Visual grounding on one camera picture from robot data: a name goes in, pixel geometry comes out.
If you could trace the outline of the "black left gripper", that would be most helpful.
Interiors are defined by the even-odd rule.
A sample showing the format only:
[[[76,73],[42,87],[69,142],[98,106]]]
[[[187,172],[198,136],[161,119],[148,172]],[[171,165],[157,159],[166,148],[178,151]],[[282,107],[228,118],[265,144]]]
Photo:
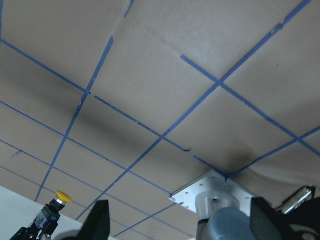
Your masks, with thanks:
[[[59,218],[37,217],[28,227],[21,227],[10,240],[51,240]]]

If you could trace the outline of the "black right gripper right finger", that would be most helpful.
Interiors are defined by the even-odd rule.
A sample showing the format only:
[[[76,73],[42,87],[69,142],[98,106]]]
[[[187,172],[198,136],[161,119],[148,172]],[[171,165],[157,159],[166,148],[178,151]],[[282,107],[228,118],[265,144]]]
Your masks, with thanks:
[[[250,229],[257,240],[282,240],[276,226],[277,214],[262,197],[253,197],[250,203]]]

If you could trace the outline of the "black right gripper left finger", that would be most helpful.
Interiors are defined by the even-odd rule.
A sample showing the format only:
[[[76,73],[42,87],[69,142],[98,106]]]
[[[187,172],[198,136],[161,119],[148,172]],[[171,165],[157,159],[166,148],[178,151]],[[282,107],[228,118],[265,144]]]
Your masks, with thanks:
[[[107,240],[110,235],[108,200],[98,200],[77,234],[78,240]]]

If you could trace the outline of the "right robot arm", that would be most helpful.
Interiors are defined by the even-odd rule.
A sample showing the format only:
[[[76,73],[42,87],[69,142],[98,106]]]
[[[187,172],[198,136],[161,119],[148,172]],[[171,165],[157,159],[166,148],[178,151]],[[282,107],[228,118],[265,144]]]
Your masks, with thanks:
[[[282,240],[279,215],[262,197],[207,190],[195,195],[198,240]],[[110,234],[106,199],[94,203],[78,240],[106,240]]]

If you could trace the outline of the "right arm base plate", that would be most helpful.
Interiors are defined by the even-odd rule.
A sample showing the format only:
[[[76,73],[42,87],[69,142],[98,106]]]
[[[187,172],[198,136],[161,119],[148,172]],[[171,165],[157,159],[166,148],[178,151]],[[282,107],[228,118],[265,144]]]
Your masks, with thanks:
[[[253,196],[244,186],[211,170],[173,192],[169,199],[203,220],[222,208],[234,208],[250,216]]]

